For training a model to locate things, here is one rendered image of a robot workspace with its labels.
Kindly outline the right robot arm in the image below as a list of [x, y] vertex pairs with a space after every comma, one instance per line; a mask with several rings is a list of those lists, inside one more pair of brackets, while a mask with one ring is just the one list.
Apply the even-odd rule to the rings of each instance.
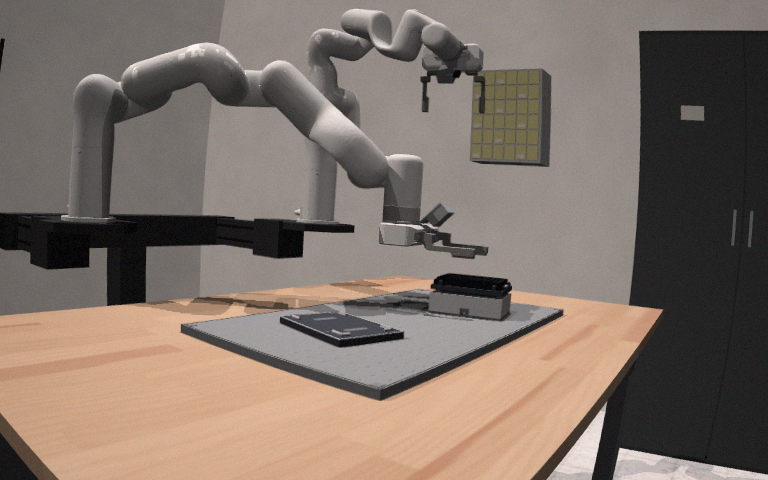
[[383, 206], [384, 220], [440, 227], [454, 214], [447, 203], [440, 202], [420, 221], [422, 159], [385, 156], [286, 61], [274, 61], [263, 71], [243, 70], [224, 47], [200, 43], [137, 62], [118, 83], [93, 74], [76, 87], [68, 215], [61, 216], [61, 221], [116, 222], [116, 217], [109, 216], [114, 124], [161, 108], [173, 91], [195, 83], [203, 83], [226, 106], [276, 107], [346, 170], [353, 185], [384, 188], [383, 205], [388, 205]]

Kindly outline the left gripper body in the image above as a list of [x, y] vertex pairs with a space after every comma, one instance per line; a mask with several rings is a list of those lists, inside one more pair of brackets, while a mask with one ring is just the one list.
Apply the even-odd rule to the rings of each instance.
[[[483, 50], [477, 44], [464, 44], [468, 46], [463, 50], [461, 56], [457, 59], [456, 70], [480, 72], [483, 69]], [[431, 50], [424, 47], [422, 52], [422, 67], [427, 71], [438, 71], [441, 67], [442, 59]]]

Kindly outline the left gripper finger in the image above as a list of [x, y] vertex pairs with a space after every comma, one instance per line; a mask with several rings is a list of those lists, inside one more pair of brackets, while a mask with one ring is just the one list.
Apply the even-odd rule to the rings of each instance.
[[485, 113], [485, 78], [478, 76], [478, 71], [465, 71], [468, 76], [474, 76], [474, 82], [481, 82], [481, 97], [479, 97], [479, 113]]
[[430, 82], [431, 76], [435, 76], [438, 71], [427, 71], [427, 76], [421, 76], [420, 81], [423, 83], [422, 94], [422, 112], [428, 112], [429, 97], [427, 97], [427, 82]]

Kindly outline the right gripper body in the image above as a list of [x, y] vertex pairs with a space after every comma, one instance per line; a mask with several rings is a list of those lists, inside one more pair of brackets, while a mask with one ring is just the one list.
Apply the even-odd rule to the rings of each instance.
[[[419, 232], [438, 230], [431, 224], [412, 223], [410, 221], [382, 220], [379, 229], [379, 243], [394, 246], [416, 246], [424, 245], [418, 242], [421, 238]], [[415, 233], [415, 234], [414, 234]]]

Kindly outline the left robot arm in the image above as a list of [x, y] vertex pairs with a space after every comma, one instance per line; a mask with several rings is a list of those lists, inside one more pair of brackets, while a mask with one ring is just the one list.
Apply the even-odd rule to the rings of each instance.
[[[358, 128], [358, 97], [354, 92], [338, 87], [337, 71], [330, 56], [357, 61], [375, 47], [386, 57], [411, 62], [417, 58], [424, 44], [442, 59], [436, 74], [438, 84], [453, 84], [461, 75], [461, 71], [456, 70], [457, 59], [468, 48], [467, 45], [444, 24], [437, 23], [418, 10], [404, 13], [393, 41], [391, 19], [382, 11], [348, 10], [341, 17], [341, 27], [346, 33], [319, 29], [312, 34], [307, 47], [310, 82]], [[305, 145], [303, 207], [294, 212], [300, 216], [297, 222], [338, 225], [339, 221], [334, 220], [337, 161], [306, 137]]]

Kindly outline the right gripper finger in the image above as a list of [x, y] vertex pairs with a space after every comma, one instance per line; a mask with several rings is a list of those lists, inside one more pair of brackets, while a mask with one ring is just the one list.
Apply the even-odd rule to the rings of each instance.
[[475, 258], [475, 249], [434, 245], [436, 234], [432, 234], [430, 231], [419, 232], [419, 235], [421, 238], [418, 239], [418, 242], [424, 243], [425, 249], [429, 251], [451, 252], [452, 257], [456, 258]]
[[439, 230], [432, 230], [431, 233], [436, 234], [436, 242], [438, 242], [439, 240], [442, 240], [443, 246], [472, 248], [476, 250], [476, 255], [486, 256], [488, 253], [488, 246], [452, 243], [451, 233], [439, 232]]

